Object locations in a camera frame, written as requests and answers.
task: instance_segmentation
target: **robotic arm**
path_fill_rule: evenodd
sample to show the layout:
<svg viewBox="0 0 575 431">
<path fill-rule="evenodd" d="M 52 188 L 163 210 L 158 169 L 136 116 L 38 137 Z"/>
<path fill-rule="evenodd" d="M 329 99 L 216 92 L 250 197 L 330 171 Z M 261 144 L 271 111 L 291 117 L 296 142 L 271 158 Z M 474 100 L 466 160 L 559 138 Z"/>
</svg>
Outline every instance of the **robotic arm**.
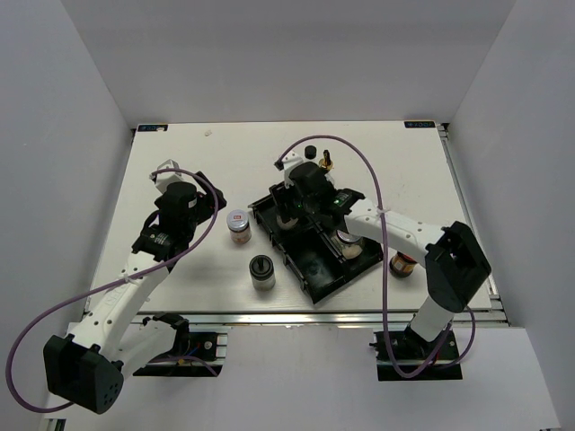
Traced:
<svg viewBox="0 0 575 431">
<path fill-rule="evenodd" d="M 167 161 L 158 169 L 178 168 Z M 209 183 L 201 173 L 197 176 Z M 186 320 L 163 313 L 137 333 L 124 336 L 133 317 L 154 289 L 170 274 L 173 265 L 137 279 L 139 270 L 151 268 L 185 251 L 196 227 L 214 212 L 214 198 L 184 181 L 179 173 L 158 174 L 153 181 L 162 192 L 158 207 L 147 219 L 119 277 L 127 283 L 106 292 L 100 302 L 62 339 L 52 336 L 44 347 L 49 390 L 95 413 L 107 411 L 119 396 L 124 380 L 163 353 L 185 355 L 189 332 Z M 218 209 L 226 206 L 215 189 Z"/>
<path fill-rule="evenodd" d="M 284 182 L 270 192 L 283 224 L 311 214 L 330 229 L 383 242 L 379 210 L 363 194 L 336 189 L 327 170 L 305 162 L 296 153 L 287 155 L 277 167 L 284 171 Z M 400 347 L 421 351 L 438 337 L 455 313 L 465 309 L 491 267 L 465 224 L 424 224 L 394 211 L 386 212 L 385 219 L 387 245 L 426 269 L 429 296 L 405 330 L 407 340 Z M 410 355 L 409 351 L 399 353 Z"/>
</svg>

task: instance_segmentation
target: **gray wall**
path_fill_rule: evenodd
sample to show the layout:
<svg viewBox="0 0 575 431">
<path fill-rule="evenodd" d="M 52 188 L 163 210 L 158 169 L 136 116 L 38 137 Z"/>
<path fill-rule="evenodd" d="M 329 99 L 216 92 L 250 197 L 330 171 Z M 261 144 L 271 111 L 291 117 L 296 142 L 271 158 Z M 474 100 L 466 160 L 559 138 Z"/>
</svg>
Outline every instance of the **gray wall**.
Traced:
<svg viewBox="0 0 575 431">
<path fill-rule="evenodd" d="M 33 317 L 86 290 L 129 150 L 118 107 L 59 0 L 0 6 L 0 364 Z M 79 317 L 47 319 L 27 338 L 16 384 L 41 404 L 48 337 Z M 0 385 L 2 428 L 33 430 Z"/>
<path fill-rule="evenodd" d="M 64 0 L 130 126 L 449 121 L 514 0 Z"/>
<path fill-rule="evenodd" d="M 456 113 L 457 170 L 509 318 L 575 429 L 575 4 L 519 0 Z"/>
</svg>

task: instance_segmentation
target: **black lid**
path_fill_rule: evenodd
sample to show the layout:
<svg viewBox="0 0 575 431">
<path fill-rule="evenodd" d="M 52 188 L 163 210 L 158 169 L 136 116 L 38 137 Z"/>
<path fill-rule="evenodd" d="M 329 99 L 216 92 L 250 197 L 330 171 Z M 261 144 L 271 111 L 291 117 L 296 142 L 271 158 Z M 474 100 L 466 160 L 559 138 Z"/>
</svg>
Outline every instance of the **black lid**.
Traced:
<svg viewBox="0 0 575 431">
<path fill-rule="evenodd" d="M 273 275 L 273 262 L 263 254 L 256 256 L 250 262 L 250 274 L 256 280 L 267 280 Z"/>
<path fill-rule="evenodd" d="M 305 158 L 309 160 L 313 160 L 317 156 L 317 148 L 313 145 L 308 145 L 305 148 Z"/>
</svg>

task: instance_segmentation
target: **black label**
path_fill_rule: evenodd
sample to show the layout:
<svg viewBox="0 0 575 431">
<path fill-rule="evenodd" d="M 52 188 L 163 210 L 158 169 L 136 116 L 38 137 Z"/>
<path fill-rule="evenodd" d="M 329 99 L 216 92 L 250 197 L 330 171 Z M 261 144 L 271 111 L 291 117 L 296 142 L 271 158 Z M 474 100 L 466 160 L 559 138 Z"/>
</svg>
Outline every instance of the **black label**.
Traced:
<svg viewBox="0 0 575 431">
<path fill-rule="evenodd" d="M 404 121 L 405 128 L 435 128 L 434 121 Z"/>
<path fill-rule="evenodd" d="M 167 124 L 140 124 L 137 127 L 138 132 L 165 132 L 167 129 Z"/>
</svg>

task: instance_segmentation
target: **white tabletop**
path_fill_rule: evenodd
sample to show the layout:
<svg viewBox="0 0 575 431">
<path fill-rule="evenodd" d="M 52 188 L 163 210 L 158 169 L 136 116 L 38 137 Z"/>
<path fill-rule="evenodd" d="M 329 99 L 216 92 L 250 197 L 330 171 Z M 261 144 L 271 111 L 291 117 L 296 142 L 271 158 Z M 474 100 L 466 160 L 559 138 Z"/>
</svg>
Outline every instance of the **white tabletop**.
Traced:
<svg viewBox="0 0 575 431">
<path fill-rule="evenodd" d="M 460 348 L 469 329 L 456 329 Z M 370 329 L 233 328 L 217 378 L 129 378 L 101 416 L 66 431 L 537 430 L 559 423 L 522 329 L 478 329 L 463 380 L 378 382 Z M 49 405 L 62 400 L 54 395 Z"/>
<path fill-rule="evenodd" d="M 345 137 L 364 152 L 376 169 L 386 208 L 432 224 L 465 221 L 435 128 L 406 129 L 401 121 L 171 124 L 165 132 L 136 133 L 93 286 L 119 274 L 142 223 L 155 210 L 158 192 L 148 175 L 160 163 L 174 159 L 183 169 L 203 171 L 223 190 L 228 204 L 219 213 L 212 233 L 191 255 L 178 262 L 144 304 L 143 312 L 381 309 L 381 265 L 313 305 L 253 219 L 252 239 L 248 243 L 236 246 L 230 240 L 226 214 L 236 208 L 247 210 L 252 202 L 268 195 L 269 187 L 283 179 L 273 162 L 288 145 L 314 134 Z M 337 187 L 356 189 L 375 200 L 367 169 L 351 150 L 328 140 L 310 144 L 317 147 L 318 154 L 326 148 L 332 153 L 331 174 Z M 304 147 L 301 145 L 296 151 L 303 154 Z M 204 228 L 205 225 L 199 227 L 196 237 Z M 268 293 L 256 292 L 252 287 L 248 263 L 257 254 L 266 254 L 275 263 L 277 283 Z M 416 310 L 426 296 L 425 272 L 421 267 L 406 279 L 390 277 L 391 310 Z M 471 306 L 491 308 L 486 285 Z"/>
</svg>

